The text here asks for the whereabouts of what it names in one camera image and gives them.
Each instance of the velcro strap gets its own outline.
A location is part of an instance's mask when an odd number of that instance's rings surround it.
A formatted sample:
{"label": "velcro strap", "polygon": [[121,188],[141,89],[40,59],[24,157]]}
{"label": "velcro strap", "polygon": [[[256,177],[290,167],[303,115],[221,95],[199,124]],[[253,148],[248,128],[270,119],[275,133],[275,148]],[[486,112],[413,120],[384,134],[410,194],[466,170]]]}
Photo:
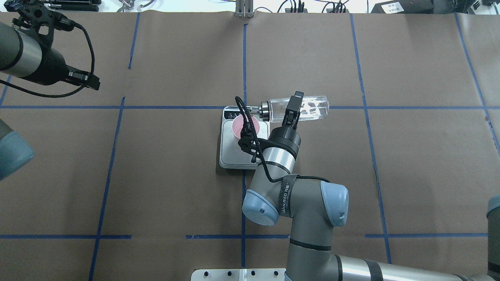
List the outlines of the velcro strap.
{"label": "velcro strap", "polygon": [[292,196],[292,189],[294,188],[297,176],[296,173],[287,174],[281,181],[281,190],[279,191],[278,198],[278,212],[281,216],[292,217],[292,212],[290,211],[290,197]]}
{"label": "velcro strap", "polygon": [[369,259],[365,259],[364,261],[368,265],[368,270],[370,271],[370,281],[384,281],[379,263]]}

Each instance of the metal base plate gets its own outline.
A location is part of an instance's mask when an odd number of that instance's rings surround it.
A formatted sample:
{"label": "metal base plate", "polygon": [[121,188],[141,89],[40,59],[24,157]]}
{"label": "metal base plate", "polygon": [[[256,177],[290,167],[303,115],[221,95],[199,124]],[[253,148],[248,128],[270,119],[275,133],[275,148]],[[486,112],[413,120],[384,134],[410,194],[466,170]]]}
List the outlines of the metal base plate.
{"label": "metal base plate", "polygon": [[198,269],[191,281],[284,281],[285,268]]}
{"label": "metal base plate", "polygon": [[[259,121],[260,130],[258,138],[269,137],[269,122]],[[238,145],[239,139],[235,137],[232,130],[233,120],[223,120],[220,135],[219,165],[226,169],[257,169],[257,163],[252,163],[252,156],[243,152]]]}

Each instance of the metal bracket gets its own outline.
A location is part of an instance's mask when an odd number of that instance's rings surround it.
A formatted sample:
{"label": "metal bracket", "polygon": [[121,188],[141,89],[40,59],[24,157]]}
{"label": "metal bracket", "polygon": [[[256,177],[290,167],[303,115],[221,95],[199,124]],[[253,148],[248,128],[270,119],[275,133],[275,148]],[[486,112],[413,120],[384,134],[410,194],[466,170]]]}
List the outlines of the metal bracket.
{"label": "metal bracket", "polygon": [[284,268],[198,269],[191,281],[284,281]]}
{"label": "metal bracket", "polygon": [[234,15],[237,18],[253,18],[254,17],[254,0],[236,0],[236,12]]}

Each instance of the blue joint cap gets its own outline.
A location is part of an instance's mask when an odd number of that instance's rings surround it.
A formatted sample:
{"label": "blue joint cap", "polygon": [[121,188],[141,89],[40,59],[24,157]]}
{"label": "blue joint cap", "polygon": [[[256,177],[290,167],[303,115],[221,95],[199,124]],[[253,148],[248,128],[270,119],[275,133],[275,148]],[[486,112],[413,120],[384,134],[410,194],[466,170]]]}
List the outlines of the blue joint cap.
{"label": "blue joint cap", "polygon": [[488,212],[486,213],[486,217],[490,214],[491,211],[500,207],[500,194],[497,196],[493,196],[488,202]]}
{"label": "blue joint cap", "polygon": [[274,226],[280,217],[267,199],[251,189],[246,191],[241,210],[245,217],[261,226]]}
{"label": "blue joint cap", "polygon": [[334,227],[343,227],[349,211],[349,191],[341,184],[321,182],[323,203],[330,223]]}
{"label": "blue joint cap", "polygon": [[28,163],[35,152],[16,131],[0,139],[0,181]]}

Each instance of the black cable bundle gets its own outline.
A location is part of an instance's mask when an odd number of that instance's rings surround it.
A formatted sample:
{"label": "black cable bundle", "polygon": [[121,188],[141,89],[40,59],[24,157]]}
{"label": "black cable bundle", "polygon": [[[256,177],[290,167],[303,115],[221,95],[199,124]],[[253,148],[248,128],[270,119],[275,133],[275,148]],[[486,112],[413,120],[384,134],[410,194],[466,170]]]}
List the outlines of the black cable bundle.
{"label": "black cable bundle", "polygon": [[[243,115],[243,128],[247,127],[247,124],[250,124],[251,128],[251,135],[253,138],[253,141],[255,143],[256,153],[257,153],[257,158],[260,159],[262,162],[262,167],[264,168],[265,176],[267,177],[267,180],[269,180],[271,183],[277,183],[283,180],[283,177],[280,178],[272,178],[271,175],[269,174],[268,166],[266,164],[266,160],[264,159],[264,154],[261,149],[261,144],[259,143],[259,139],[257,138],[257,131],[255,130],[254,122],[252,122],[252,116],[250,115],[250,112],[243,102],[243,100],[239,97],[236,96],[234,97],[236,100],[236,105],[238,106],[239,111],[241,112],[241,115]],[[310,180],[320,180],[329,183],[330,181],[324,177],[320,176],[312,176],[312,175],[298,175],[297,179],[310,179]]]}

